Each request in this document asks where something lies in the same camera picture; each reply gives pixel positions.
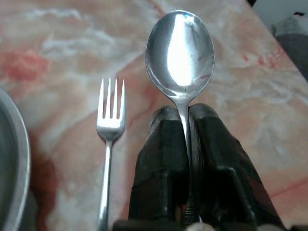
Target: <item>pink marble surface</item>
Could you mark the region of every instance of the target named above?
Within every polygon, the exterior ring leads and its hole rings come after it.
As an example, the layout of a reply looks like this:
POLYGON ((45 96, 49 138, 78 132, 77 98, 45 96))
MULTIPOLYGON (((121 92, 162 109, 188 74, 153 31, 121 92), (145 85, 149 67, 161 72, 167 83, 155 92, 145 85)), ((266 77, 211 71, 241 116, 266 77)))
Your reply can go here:
POLYGON ((308 83, 244 0, 1 0, 0 85, 29 131, 37 231, 95 230, 102 77, 127 84, 110 222, 127 217, 150 117, 171 105, 146 73, 145 45, 156 21, 175 9, 200 16, 214 40, 214 75, 194 103, 215 108, 240 140, 284 224, 307 224, 308 83))

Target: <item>silverware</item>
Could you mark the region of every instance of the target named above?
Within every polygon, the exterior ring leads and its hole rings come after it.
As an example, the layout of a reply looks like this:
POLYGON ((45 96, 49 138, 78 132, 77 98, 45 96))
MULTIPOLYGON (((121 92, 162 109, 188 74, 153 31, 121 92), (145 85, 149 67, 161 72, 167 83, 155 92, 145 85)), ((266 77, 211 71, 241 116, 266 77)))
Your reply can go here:
POLYGON ((214 69, 214 47, 205 24, 187 11, 166 14, 149 36, 145 63, 152 82, 178 109, 192 169, 188 105, 214 69))
POLYGON ((117 117, 117 80, 115 80, 115 93, 113 112, 111 111, 111 80, 108 83, 107 102, 105 102, 106 109, 103 109, 104 105, 104 79, 102 79, 100 97, 98 102, 96 131, 97 134, 106 142, 106 154, 103 169, 103 185, 101 192, 101 203, 98 219, 98 230, 108 230, 108 195, 109 195, 109 181, 110 181, 110 166, 111 166, 111 153, 113 143, 123 134, 125 128, 125 84, 123 80, 122 96, 120 104, 119 117, 117 117))
POLYGON ((27 130, 14 101, 0 89, 0 230, 18 230, 29 180, 27 130))

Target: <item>spoon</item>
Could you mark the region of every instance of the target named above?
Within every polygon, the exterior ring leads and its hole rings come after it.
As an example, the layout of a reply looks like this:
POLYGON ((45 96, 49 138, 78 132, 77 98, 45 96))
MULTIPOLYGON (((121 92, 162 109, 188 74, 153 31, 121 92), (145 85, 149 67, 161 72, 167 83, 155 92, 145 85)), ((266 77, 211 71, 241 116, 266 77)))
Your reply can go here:
POLYGON ((166 14, 151 31, 145 63, 152 82, 177 107, 192 172, 188 105, 209 83, 214 69, 214 47, 205 24, 187 11, 166 14))

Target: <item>fork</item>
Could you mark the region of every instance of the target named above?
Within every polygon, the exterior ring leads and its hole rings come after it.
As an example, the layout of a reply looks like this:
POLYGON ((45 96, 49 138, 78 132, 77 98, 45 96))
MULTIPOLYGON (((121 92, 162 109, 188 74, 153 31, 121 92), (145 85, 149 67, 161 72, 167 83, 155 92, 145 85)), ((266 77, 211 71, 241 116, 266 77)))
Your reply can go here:
POLYGON ((106 154, 103 169, 103 185, 101 191, 101 202, 98 217, 98 230, 108 230, 108 199, 109 199, 109 181, 111 167, 111 153, 113 143, 123 134, 125 128, 125 84, 123 80, 122 95, 120 104, 119 118, 117 118, 117 80, 115 80, 115 95, 112 116, 110 114, 110 98, 111 98, 111 80, 108 83, 107 102, 105 102, 105 116, 103 117, 104 105, 104 78, 101 83, 100 96, 98 101, 98 112, 96 131, 97 134, 105 140, 106 154))

